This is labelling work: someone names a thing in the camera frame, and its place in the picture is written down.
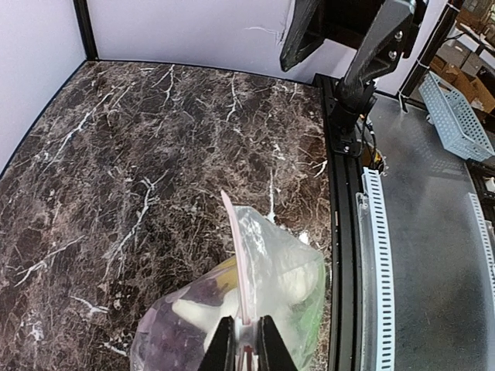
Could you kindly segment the clear zip top bag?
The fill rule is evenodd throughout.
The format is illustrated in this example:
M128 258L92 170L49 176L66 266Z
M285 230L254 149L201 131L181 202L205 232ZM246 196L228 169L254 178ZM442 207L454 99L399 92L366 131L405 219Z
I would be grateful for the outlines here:
M219 306L228 291L238 289L240 308L232 318L235 322L236 352L239 352L254 334L260 318L266 316L261 316L258 312L262 288L287 271L306 264L315 264L319 272L315 290L301 304L291 307L291 330L285 333L278 330L297 369L306 370L317 348L323 316L326 288L324 256L268 221L256 209L233 205L225 192L221 196L230 221L235 255L184 288L163 298L172 304L185 299ZM203 341L205 353L217 326L206 332Z

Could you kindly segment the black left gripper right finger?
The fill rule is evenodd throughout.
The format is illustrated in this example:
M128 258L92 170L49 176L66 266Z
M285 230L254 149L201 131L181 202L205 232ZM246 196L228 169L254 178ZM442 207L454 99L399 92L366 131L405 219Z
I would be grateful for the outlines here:
M258 321L257 352L258 369L261 371L297 371L270 315L263 316Z

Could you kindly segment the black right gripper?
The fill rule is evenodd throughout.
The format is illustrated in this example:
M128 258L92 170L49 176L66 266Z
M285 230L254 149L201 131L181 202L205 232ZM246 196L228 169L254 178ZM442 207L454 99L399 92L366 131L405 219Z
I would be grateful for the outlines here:
M357 112L364 85L392 73L400 58L410 56L416 38L415 13L415 1L295 0L280 67L288 72L326 39L359 47L336 86L340 105Z

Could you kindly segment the white garlic toy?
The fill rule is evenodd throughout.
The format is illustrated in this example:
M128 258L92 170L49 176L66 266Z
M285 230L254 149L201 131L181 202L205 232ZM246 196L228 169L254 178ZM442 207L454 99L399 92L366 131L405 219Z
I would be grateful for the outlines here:
M264 286L258 312L271 315L281 332L291 330L289 319L291 307L301 304L315 290L319 272L315 264L294 268L276 277L273 283ZM234 317L240 308L238 289L228 291L219 306L209 306L195 301L179 299L172 304L172 311L181 319L204 332L217 326L223 317Z

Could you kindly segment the dark red grapes bunch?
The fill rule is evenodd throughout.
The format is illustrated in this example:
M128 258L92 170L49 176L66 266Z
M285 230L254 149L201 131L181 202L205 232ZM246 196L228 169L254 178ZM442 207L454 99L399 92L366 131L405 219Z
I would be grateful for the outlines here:
M205 331L177 315L172 303L156 301L138 323L130 351L132 370L197 370Z

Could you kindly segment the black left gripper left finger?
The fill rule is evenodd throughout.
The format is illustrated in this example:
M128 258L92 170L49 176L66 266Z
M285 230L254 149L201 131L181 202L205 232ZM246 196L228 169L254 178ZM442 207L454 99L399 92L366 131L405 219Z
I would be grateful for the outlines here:
M234 371L236 342L234 319L223 317L199 366L199 371Z

